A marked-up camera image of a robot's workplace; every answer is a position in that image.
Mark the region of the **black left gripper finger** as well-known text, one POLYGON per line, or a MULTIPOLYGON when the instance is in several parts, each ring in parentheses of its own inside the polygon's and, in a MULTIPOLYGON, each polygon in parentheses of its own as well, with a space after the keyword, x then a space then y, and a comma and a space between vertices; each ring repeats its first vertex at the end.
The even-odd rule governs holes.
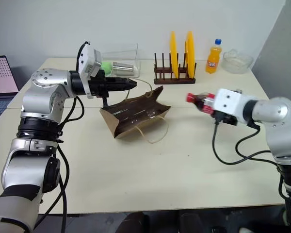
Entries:
POLYGON ((107 82, 112 84, 137 84, 134 80, 122 77, 108 77, 107 82))
POLYGON ((124 84, 111 84, 107 85, 106 89, 108 92, 120 92, 127 91, 135 88, 137 84, 135 83, 124 83, 124 84))

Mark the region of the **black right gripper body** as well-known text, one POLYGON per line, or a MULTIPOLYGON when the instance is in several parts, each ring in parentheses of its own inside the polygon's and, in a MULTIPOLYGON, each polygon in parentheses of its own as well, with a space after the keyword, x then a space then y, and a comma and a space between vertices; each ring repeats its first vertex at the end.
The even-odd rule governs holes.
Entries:
POLYGON ((220 122, 233 125, 233 126, 237 126, 238 124, 238 121, 234 116, 220 112, 220 111, 214 111, 213 118, 215 119, 215 124, 219 124, 220 122))

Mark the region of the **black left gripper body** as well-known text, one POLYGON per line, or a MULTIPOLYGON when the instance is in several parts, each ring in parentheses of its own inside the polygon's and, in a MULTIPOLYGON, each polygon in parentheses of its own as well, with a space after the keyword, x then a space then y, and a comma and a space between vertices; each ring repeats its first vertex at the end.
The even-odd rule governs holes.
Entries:
POLYGON ((107 89, 107 79, 104 70, 100 69, 96 76, 91 75, 88 83, 92 96, 95 96, 97 98, 109 97, 109 91, 107 89))

